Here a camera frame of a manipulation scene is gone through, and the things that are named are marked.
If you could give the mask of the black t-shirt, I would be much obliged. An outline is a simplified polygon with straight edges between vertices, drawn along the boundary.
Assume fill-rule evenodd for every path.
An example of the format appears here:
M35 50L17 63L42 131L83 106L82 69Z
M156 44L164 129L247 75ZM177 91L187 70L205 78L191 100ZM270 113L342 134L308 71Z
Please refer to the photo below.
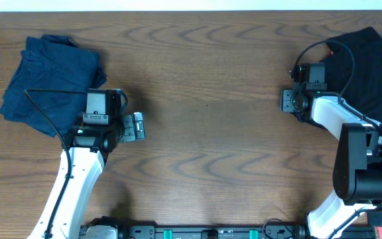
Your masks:
M332 55L324 58L328 90L382 123L382 37L372 27L333 37L327 43Z

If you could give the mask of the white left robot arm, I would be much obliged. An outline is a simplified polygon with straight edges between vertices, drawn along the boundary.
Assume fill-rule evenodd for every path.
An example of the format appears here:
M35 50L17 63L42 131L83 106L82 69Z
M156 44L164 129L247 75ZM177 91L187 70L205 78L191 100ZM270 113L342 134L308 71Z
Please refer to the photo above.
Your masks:
M102 174L108 155L119 143L145 138L141 112L111 121L102 114L86 114L84 125L74 125L65 135L66 148L46 206L29 238L119 238L127 230L106 216L87 226L82 219L92 189Z

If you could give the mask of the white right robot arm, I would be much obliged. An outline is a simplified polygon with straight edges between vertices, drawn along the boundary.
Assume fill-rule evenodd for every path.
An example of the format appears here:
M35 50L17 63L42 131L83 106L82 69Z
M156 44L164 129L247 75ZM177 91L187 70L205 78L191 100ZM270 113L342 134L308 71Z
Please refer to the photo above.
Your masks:
M382 212L382 123L332 92L282 90L280 109L322 126L338 140L334 189L308 213L307 236L339 238L362 214Z

